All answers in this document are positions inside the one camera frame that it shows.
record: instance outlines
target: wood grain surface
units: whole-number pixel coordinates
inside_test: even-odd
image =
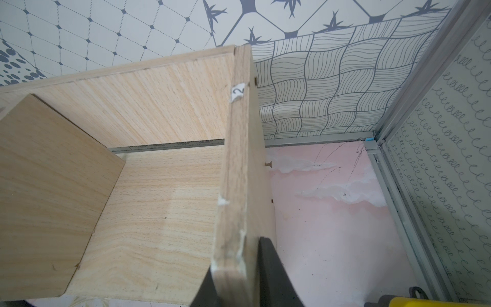
[[[124,161],[32,95],[0,112],[0,301],[58,296]]]
[[[67,294],[189,305],[210,266],[223,146],[126,160]]]
[[[233,46],[0,88],[0,108],[35,94],[104,146],[223,139]]]
[[[232,85],[246,83],[231,103],[220,175],[212,275],[226,306],[257,303],[259,237],[276,243],[274,206],[249,45],[236,47]]]

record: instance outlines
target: black plastic part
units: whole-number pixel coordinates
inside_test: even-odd
[[[29,304],[27,301],[9,301],[3,303],[4,306],[6,307],[34,307],[33,305]]]
[[[420,287],[416,287],[416,286],[409,288],[409,297],[413,299],[429,300],[428,295],[426,295],[426,292]]]
[[[221,307],[221,300],[218,297],[215,284],[213,284],[212,272],[208,268],[205,279],[196,293],[190,307]]]
[[[261,237],[257,252],[261,307],[304,307],[286,274],[271,239]],[[210,269],[190,307],[222,307]]]
[[[393,298],[397,297],[396,295],[382,295],[379,298],[379,307],[389,307],[390,301],[392,301]]]
[[[271,239],[261,237],[258,250],[261,307],[304,307],[281,264]]]

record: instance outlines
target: white sticker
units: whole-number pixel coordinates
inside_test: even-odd
[[[232,88],[232,94],[230,96],[230,103],[234,102],[236,99],[244,97],[245,83],[237,84]]]

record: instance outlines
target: geometric tile pattern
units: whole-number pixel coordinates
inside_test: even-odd
[[[48,77],[214,47],[201,0],[2,1],[0,29]]]
[[[0,0],[0,83],[249,43],[266,138],[370,131],[454,2]]]

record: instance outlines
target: pink wall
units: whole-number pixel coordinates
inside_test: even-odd
[[[416,285],[362,142],[268,149],[277,250],[309,306],[362,306]]]

